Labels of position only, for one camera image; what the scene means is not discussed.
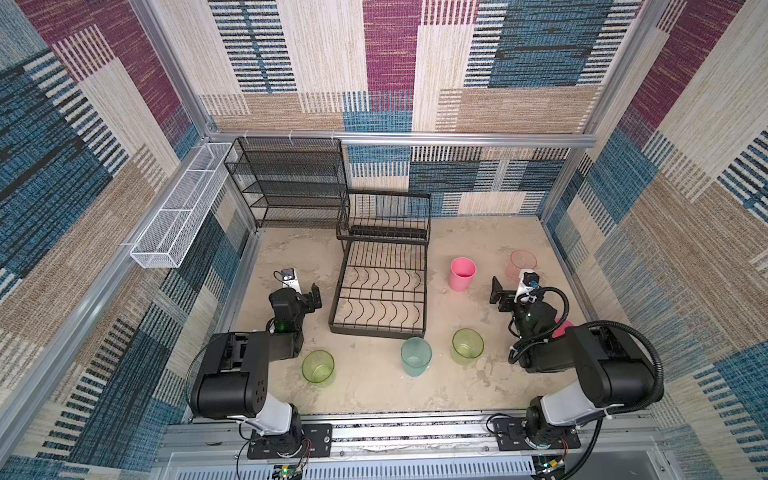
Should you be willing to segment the green cup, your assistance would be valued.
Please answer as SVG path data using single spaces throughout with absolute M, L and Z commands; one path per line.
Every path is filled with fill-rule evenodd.
M 452 358 L 459 365 L 472 365 L 484 353 L 483 337 L 471 328 L 457 330 L 451 340 Z
M 332 380 L 335 370 L 335 359 L 326 350 L 310 352 L 304 358 L 301 365 L 301 373 L 304 380 L 316 386 L 328 384 Z

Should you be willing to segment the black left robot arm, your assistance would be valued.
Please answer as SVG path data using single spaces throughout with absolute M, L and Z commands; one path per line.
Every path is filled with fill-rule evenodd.
M 269 364 L 299 356 L 303 322 L 322 307 L 317 285 L 307 294 L 291 287 L 272 292 L 274 316 L 262 331 L 215 334 L 206 347 L 189 397 L 197 417 L 236 420 L 253 430 L 251 443 L 278 456 L 306 447 L 297 408 L 268 392 Z

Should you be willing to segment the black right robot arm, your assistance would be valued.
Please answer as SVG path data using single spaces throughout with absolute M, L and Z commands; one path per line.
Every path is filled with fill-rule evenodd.
M 534 398 L 520 420 L 510 421 L 499 439 L 523 438 L 527 448 L 560 445 L 578 426 L 613 414 L 643 410 L 664 395 L 661 356 L 642 333 L 614 321 L 566 324 L 570 302 L 560 289 L 542 286 L 525 270 L 514 290 L 492 279 L 489 302 L 511 320 L 508 362 L 530 374 L 572 369 L 573 383 Z

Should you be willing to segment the teal frosted cup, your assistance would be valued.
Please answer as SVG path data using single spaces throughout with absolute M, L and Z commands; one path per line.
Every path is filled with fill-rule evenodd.
M 432 360 L 430 344 L 420 337 L 406 340 L 401 347 L 401 361 L 404 371 L 411 377 L 422 375 Z

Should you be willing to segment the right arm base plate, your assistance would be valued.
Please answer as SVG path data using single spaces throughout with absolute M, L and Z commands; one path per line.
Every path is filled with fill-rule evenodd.
M 574 427 L 534 425 L 522 417 L 496 416 L 486 426 L 500 451 L 571 450 L 582 446 Z

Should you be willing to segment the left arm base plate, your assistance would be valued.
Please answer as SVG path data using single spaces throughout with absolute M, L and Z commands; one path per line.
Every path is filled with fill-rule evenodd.
M 271 460 L 286 456 L 299 459 L 306 451 L 310 458 L 327 458 L 331 453 L 333 427 L 329 423 L 291 427 L 280 435 L 251 435 L 246 456 L 249 460 Z

